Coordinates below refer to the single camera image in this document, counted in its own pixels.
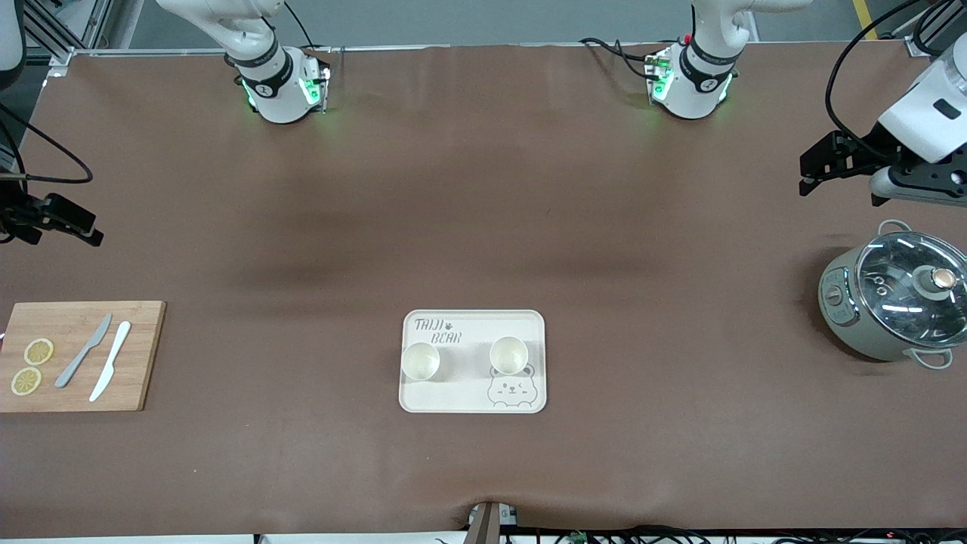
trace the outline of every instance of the green indicator light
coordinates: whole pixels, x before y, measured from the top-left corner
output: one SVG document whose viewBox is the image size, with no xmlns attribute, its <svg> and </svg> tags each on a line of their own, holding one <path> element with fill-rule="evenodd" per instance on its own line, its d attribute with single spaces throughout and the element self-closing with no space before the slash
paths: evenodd
<svg viewBox="0 0 967 544">
<path fill-rule="evenodd" d="M 313 83 L 311 79 L 305 80 L 305 79 L 299 78 L 299 82 L 302 83 L 302 89 L 303 89 L 303 93 L 306 95 L 306 101 L 311 106 L 315 106 L 316 104 L 319 104 L 319 101 L 321 100 L 319 98 L 319 85 L 316 85 L 315 83 Z"/>
<path fill-rule="evenodd" d="M 249 90 L 249 85 L 242 81 L 242 88 L 245 89 L 245 94 L 249 97 L 249 106 L 251 106 L 252 109 L 258 109 L 258 106 L 255 105 L 255 98 L 252 97 L 251 91 Z"/>
<path fill-rule="evenodd" d="M 664 100 L 665 97 L 668 96 L 668 88 L 670 86 L 671 86 L 671 83 L 664 77 L 661 80 L 657 81 L 655 83 L 655 99 Z"/>
<path fill-rule="evenodd" d="M 722 92 L 721 92 L 721 94 L 718 95 L 718 101 L 719 102 L 725 100 L 725 96 L 728 93 L 728 84 L 731 83 L 731 82 L 732 82 L 732 75 L 729 74 L 729 76 L 725 79 L 725 82 L 722 84 Z"/>
</svg>

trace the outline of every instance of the white knife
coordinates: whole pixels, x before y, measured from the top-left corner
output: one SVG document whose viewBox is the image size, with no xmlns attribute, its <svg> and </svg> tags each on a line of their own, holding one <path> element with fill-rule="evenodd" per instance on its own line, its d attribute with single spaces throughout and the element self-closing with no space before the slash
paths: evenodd
<svg viewBox="0 0 967 544">
<path fill-rule="evenodd" d="M 98 330 L 94 331 L 94 336 L 91 337 L 91 340 L 87 341 L 87 344 L 85 344 L 84 348 L 80 351 L 80 353 L 77 354 L 77 357 L 75 357 L 73 361 L 71 361 L 71 364 L 64 369 L 64 372 L 62 372 L 60 377 L 57 378 L 57 381 L 54 382 L 54 387 L 57 387 L 58 389 L 67 387 L 67 384 L 71 381 L 71 378 L 73 378 L 73 374 L 77 372 L 77 367 L 80 366 L 80 362 L 83 361 L 84 357 L 87 356 L 88 351 L 101 343 L 101 340 L 104 339 L 104 335 L 107 334 L 107 327 L 109 326 L 111 326 L 111 314 L 104 316 L 104 320 L 101 321 L 100 325 L 98 325 Z"/>
<path fill-rule="evenodd" d="M 125 339 L 128 338 L 128 333 L 131 331 L 130 321 L 121 321 L 118 325 L 118 332 L 114 335 L 114 346 L 111 346 L 111 352 L 107 355 L 107 362 L 104 363 L 104 370 L 101 371 L 101 377 L 98 378 L 98 384 L 94 386 L 94 391 L 91 393 L 91 398 L 88 399 L 90 402 L 98 400 L 98 397 L 107 388 L 107 385 L 111 383 L 111 378 L 114 377 L 114 359 L 118 356 L 118 351 L 121 350 L 121 346 L 124 344 Z"/>
</svg>

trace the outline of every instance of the paper cup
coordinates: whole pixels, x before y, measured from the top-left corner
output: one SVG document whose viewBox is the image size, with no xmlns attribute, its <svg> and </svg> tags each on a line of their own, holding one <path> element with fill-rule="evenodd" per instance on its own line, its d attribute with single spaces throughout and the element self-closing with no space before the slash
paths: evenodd
<svg viewBox="0 0 967 544">
<path fill-rule="evenodd" d="M 430 344 L 417 342 L 403 351 L 400 365 L 408 378 L 424 381 L 440 370 L 440 352 Z"/>
<path fill-rule="evenodd" d="M 490 347 L 490 365 L 500 374 L 512 376 L 524 370 L 530 353 L 519 338 L 504 337 Z"/>
</svg>

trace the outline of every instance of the table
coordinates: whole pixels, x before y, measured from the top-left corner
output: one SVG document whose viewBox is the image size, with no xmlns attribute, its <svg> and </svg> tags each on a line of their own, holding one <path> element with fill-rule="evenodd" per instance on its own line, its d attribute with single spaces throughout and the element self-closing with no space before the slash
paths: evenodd
<svg viewBox="0 0 967 544">
<path fill-rule="evenodd" d="M 35 121 L 96 172 L 57 189 L 105 242 L 5 248 L 0 316 L 168 311 L 143 412 L 0 418 L 0 535 L 453 529 L 482 500 L 563 528 L 967 525 L 967 361 L 863 360 L 817 310 L 884 219 L 967 247 L 962 210 L 872 208 L 862 179 L 797 195 L 841 47 L 751 45 L 691 122 L 583 47 L 347 53 L 291 126 L 218 57 L 75 58 Z M 842 117 L 924 66 L 861 44 Z M 417 308 L 540 311 L 546 409 L 404 412 Z"/>
</svg>

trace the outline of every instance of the white tray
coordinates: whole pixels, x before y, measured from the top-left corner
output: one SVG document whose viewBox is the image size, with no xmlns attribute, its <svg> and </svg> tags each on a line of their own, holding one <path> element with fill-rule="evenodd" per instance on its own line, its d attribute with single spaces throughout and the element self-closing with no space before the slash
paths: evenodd
<svg viewBox="0 0 967 544">
<path fill-rule="evenodd" d="M 490 366 L 490 346 L 506 336 L 522 340 L 530 355 L 513 376 Z M 403 320 L 402 349 L 417 342 L 440 351 L 440 369 L 426 381 L 400 370 L 406 411 L 537 413 L 547 404 L 543 317 L 533 310 L 414 310 Z"/>
</svg>

